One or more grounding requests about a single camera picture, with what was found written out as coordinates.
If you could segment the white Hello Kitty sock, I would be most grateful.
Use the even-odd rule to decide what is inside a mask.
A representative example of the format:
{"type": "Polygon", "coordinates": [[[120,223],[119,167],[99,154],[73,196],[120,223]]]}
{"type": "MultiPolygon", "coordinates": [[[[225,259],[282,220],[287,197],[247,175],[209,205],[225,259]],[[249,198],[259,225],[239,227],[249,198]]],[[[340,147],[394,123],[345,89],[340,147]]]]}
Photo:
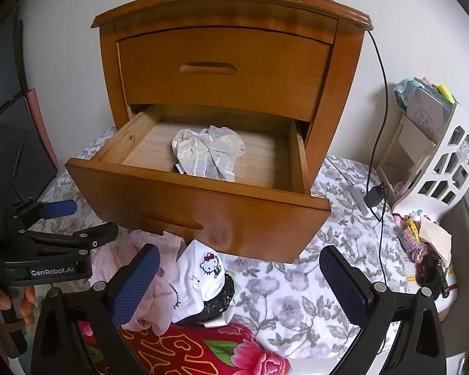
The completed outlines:
{"type": "Polygon", "coordinates": [[[224,264],[218,253],[192,240],[177,260],[177,273],[169,282],[174,294],[172,323],[201,313],[205,302],[225,284],[224,264]]]}

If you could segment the white and black sock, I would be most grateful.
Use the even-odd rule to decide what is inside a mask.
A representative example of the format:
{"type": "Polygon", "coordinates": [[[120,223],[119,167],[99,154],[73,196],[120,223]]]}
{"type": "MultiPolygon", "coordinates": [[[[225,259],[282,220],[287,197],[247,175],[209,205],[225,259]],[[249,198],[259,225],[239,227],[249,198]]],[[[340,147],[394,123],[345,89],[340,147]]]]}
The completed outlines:
{"type": "Polygon", "coordinates": [[[205,328],[224,327],[230,323],[234,315],[232,306],[235,297],[235,281],[228,274],[224,274],[224,286],[211,300],[204,302],[203,309],[195,315],[186,317],[176,324],[179,326],[201,325],[205,328]]]}

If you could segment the wooden drawer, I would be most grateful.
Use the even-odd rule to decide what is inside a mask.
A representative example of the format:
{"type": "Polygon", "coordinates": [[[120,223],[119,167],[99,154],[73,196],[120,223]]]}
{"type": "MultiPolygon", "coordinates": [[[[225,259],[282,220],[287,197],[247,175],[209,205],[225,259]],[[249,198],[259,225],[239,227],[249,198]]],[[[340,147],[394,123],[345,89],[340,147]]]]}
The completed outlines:
{"type": "Polygon", "coordinates": [[[311,121],[330,45],[248,28],[154,32],[119,43],[128,104],[233,108],[311,121]]]}
{"type": "Polygon", "coordinates": [[[67,170],[99,218],[200,240],[234,256],[294,262],[330,216],[330,202],[311,195],[298,124],[260,112],[151,105],[91,159],[68,160],[67,170]],[[174,136],[212,125],[230,128],[245,143],[234,182],[175,167],[174,136]]]}

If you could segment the cream sheer cloth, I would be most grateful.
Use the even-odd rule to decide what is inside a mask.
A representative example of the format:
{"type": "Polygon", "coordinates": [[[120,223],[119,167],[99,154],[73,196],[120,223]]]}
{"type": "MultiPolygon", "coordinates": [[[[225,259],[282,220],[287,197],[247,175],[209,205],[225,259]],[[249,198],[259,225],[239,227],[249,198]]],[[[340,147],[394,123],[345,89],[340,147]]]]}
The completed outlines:
{"type": "Polygon", "coordinates": [[[245,152],[239,134],[214,125],[199,131],[180,130],[171,145],[179,173],[228,182],[235,182],[235,163],[245,152]]]}

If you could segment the grey floral bedsheet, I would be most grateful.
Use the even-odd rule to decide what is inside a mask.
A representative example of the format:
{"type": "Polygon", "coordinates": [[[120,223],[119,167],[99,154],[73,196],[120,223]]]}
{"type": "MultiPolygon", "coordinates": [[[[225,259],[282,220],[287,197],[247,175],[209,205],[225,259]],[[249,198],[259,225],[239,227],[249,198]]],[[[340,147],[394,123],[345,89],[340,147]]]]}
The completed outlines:
{"type": "MultiPolygon", "coordinates": [[[[330,199],[331,214],[307,247],[291,263],[265,262],[218,253],[225,271],[236,283],[231,302],[232,322],[244,325],[266,349],[291,359],[338,358],[345,353],[359,327],[351,325],[340,309],[324,275],[318,256],[324,246],[336,246],[348,262],[357,266],[372,282],[386,282],[394,292],[408,293],[405,252],[396,238],[398,227],[387,207],[384,229],[375,217],[363,216],[351,194],[352,184],[363,184],[368,166],[353,160],[327,155],[312,187],[312,195],[330,199]]],[[[102,222],[83,198],[68,172],[50,184],[43,201],[74,200],[74,215],[41,219],[33,230],[52,234],[74,234],[102,222]]],[[[65,283],[68,291],[87,289],[99,280],[109,280],[120,265],[128,263],[146,242],[158,246],[162,257],[163,279],[151,286],[144,313],[127,329],[162,330],[170,324],[176,292],[165,279],[179,273],[176,259],[185,248],[177,235],[150,234],[120,228],[118,240],[92,252],[93,276],[65,283]]]]}

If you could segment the pile of small trinkets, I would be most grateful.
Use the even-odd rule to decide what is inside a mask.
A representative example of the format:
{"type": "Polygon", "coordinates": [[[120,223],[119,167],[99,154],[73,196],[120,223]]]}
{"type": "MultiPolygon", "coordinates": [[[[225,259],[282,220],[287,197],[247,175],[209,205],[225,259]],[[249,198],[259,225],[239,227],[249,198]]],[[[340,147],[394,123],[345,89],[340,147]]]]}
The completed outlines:
{"type": "Polygon", "coordinates": [[[404,252],[408,289],[427,287],[436,305],[449,303],[457,289],[451,265],[451,234],[421,213],[394,214],[397,240],[404,252]]]}

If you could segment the black power adapter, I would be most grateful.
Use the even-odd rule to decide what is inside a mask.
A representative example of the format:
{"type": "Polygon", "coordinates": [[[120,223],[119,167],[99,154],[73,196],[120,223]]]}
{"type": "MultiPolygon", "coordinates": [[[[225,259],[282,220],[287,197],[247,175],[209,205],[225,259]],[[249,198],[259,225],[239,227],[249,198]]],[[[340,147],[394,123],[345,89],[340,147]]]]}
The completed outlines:
{"type": "Polygon", "coordinates": [[[363,197],[367,208],[376,208],[380,202],[384,202],[388,196],[388,189],[384,185],[375,185],[370,188],[366,195],[363,197]]]}

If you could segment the red floral blanket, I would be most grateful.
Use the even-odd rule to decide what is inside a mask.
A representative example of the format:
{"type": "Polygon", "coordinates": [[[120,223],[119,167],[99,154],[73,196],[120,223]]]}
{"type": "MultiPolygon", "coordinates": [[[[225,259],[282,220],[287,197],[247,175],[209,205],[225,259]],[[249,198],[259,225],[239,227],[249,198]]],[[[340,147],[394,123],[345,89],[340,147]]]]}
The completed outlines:
{"type": "Polygon", "coordinates": [[[247,327],[178,327],[163,335],[120,328],[124,341],[148,374],[289,374],[289,361],[264,349],[247,327]]]}

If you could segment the white basket organizer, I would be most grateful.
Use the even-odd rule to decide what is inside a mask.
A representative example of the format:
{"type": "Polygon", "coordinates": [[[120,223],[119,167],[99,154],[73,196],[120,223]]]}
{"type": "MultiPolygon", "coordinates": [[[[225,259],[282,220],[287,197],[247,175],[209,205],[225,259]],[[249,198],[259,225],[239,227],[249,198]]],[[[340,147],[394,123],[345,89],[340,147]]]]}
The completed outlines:
{"type": "Polygon", "coordinates": [[[469,189],[469,115],[460,106],[438,141],[402,116],[377,167],[393,213],[440,220],[469,189]]]}

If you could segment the wooden nightstand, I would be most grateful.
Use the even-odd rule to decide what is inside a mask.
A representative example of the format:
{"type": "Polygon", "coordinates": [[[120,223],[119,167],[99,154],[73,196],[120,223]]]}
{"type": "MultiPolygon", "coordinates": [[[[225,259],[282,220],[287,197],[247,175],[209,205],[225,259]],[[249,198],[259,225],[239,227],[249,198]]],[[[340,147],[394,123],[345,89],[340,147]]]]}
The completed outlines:
{"type": "Polygon", "coordinates": [[[329,0],[136,0],[95,17],[117,127],[150,104],[298,121],[310,175],[351,90],[367,14],[329,0]]]}

